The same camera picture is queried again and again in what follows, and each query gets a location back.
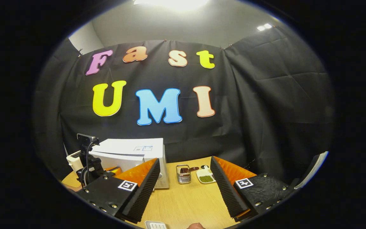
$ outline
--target white plate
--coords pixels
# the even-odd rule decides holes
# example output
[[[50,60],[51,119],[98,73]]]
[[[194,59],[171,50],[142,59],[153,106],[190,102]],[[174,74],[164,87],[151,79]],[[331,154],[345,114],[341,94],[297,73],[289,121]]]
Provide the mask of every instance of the white plate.
[[[215,180],[214,180],[214,178],[213,178],[213,173],[211,172],[211,169],[210,168],[208,168],[208,166],[206,165],[202,170],[198,170],[197,172],[196,172],[196,174],[197,174],[197,178],[199,179],[199,181],[200,181],[200,177],[203,177],[203,176],[210,176],[211,177],[211,179],[213,180],[213,181],[210,181],[210,182],[203,182],[203,181],[200,181],[201,183],[203,183],[203,184],[209,184],[209,183],[213,183],[213,182],[215,182]]]

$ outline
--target peach letter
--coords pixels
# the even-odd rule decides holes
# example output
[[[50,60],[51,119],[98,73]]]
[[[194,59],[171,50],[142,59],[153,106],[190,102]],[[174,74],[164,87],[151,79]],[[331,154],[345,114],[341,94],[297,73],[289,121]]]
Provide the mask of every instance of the peach letter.
[[[210,58],[214,58],[213,54],[209,54],[207,50],[197,52],[196,55],[200,56],[200,64],[204,68],[214,68],[215,64],[210,63]]]
[[[148,57],[146,54],[146,47],[144,46],[130,48],[128,51],[126,51],[126,53],[127,54],[124,56],[124,58],[122,58],[125,63],[132,62],[134,60],[144,60]]]
[[[125,86],[126,81],[119,80],[111,84],[114,88],[114,98],[111,106],[104,106],[104,91],[108,87],[108,84],[97,84],[93,87],[93,111],[98,116],[111,116],[118,112],[121,108],[122,101],[122,88]]]
[[[85,75],[96,74],[98,71],[100,71],[100,69],[98,69],[98,65],[103,66],[103,64],[106,61],[106,57],[111,56],[111,55],[112,55],[112,50],[94,54],[93,61],[91,61],[90,68],[85,73]]]
[[[187,65],[186,54],[183,51],[172,50],[169,52],[169,64],[177,67],[184,67]]]
[[[213,116],[215,110],[211,108],[209,96],[211,88],[207,86],[198,86],[194,87],[193,91],[197,93],[197,99],[199,100],[199,112],[197,112],[197,116],[201,118]]]

